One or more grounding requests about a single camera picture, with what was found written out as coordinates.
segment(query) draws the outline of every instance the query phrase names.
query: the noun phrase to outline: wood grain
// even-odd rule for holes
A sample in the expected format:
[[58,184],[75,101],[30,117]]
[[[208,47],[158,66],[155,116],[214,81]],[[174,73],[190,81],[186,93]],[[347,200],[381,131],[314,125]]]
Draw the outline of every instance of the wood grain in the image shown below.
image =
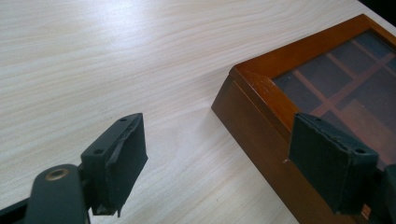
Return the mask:
[[148,163],[121,218],[295,223],[210,106],[231,66],[368,13],[355,0],[3,1],[0,208],[143,112]]

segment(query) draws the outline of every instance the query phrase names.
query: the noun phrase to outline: wooden box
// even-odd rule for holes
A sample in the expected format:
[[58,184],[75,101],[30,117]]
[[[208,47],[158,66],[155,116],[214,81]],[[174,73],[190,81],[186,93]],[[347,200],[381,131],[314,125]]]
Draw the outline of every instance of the wooden box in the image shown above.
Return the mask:
[[212,109],[301,223],[334,215],[288,160],[294,114],[327,119],[396,163],[396,38],[360,15],[235,65]]

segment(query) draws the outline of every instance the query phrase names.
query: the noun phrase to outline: screw hole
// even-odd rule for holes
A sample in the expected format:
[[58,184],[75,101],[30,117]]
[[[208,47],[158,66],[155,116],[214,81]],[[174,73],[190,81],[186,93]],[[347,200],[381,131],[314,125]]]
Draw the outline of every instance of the screw hole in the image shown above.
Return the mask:
[[355,149],[355,151],[356,151],[357,153],[360,153],[360,154],[366,153],[366,151],[364,151],[364,150],[361,149],[361,148]]
[[61,179],[64,176],[66,176],[68,173],[69,173],[69,171],[67,169],[64,169],[64,168],[56,169],[56,170],[53,170],[53,171],[49,172],[46,175],[46,180],[53,181],[53,180]]
[[102,149],[96,149],[96,150],[93,152],[93,154],[99,155],[99,154],[102,154],[102,152],[103,152]]

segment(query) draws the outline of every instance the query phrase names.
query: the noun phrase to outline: light wooden surface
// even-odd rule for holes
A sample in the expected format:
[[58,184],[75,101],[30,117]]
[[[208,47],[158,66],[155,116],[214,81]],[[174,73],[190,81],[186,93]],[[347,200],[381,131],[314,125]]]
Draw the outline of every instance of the light wooden surface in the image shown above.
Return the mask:
[[210,106],[233,64],[361,13],[396,34],[355,0],[2,1],[0,209],[143,112],[148,163],[93,223],[296,223]]

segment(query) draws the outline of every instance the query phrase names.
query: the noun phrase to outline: grid pattern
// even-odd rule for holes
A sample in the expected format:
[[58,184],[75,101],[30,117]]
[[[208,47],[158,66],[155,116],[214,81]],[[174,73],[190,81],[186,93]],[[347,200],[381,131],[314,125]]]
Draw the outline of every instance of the grid pattern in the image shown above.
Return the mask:
[[274,79],[301,111],[326,119],[396,163],[395,51],[363,33]]

